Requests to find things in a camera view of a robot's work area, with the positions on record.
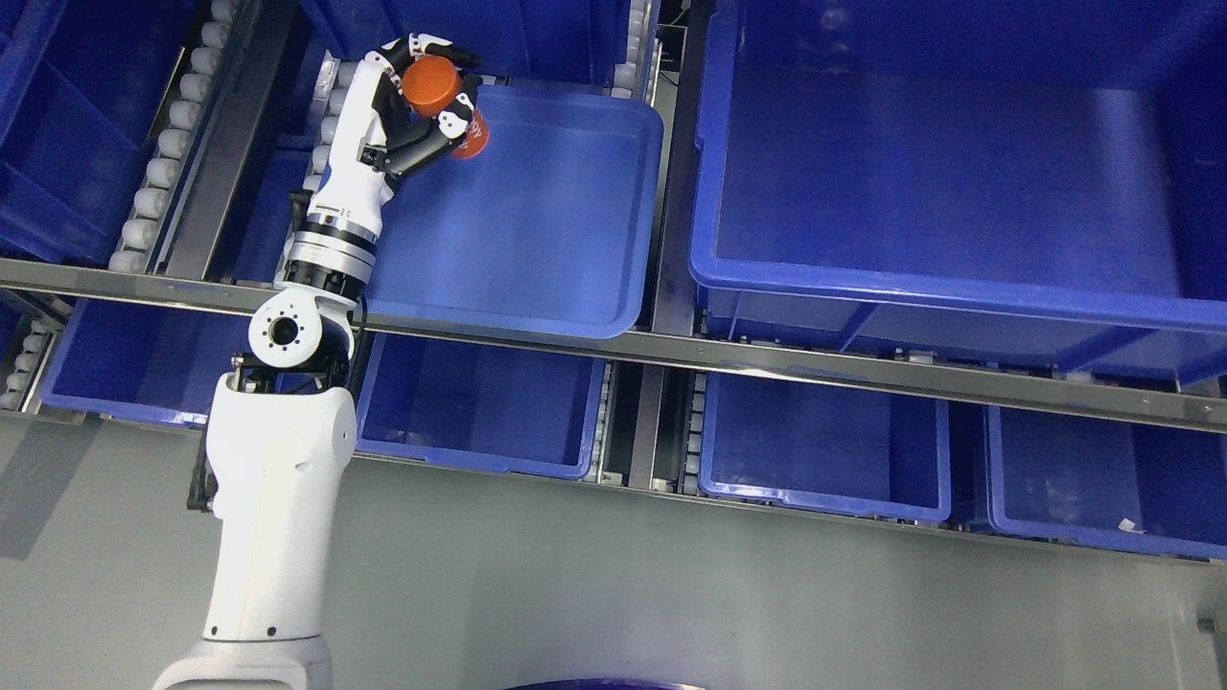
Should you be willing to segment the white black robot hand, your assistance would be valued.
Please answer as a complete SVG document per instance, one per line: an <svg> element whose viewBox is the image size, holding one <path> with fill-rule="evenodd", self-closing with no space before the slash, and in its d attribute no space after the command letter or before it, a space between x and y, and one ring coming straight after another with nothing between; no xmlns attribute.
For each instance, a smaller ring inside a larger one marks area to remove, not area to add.
<svg viewBox="0 0 1227 690"><path fill-rule="evenodd" d="M477 54L432 34L399 36L364 54L337 114L306 222L375 239L382 206L404 179L456 149L466 130L465 106L449 106L444 123L437 124L418 118L402 98L404 70L426 54L448 58L465 76L479 76L482 64Z"/></svg>

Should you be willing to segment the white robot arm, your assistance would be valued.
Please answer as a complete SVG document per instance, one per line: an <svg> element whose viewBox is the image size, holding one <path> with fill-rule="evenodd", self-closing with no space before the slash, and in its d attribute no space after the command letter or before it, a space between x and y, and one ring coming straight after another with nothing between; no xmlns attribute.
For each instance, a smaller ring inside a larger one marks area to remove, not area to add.
<svg viewBox="0 0 1227 690"><path fill-rule="evenodd" d="M254 365L220 376L202 451L218 490L218 571L201 638L157 689L330 689L323 603L355 454L355 297L283 279L252 316Z"/></svg>

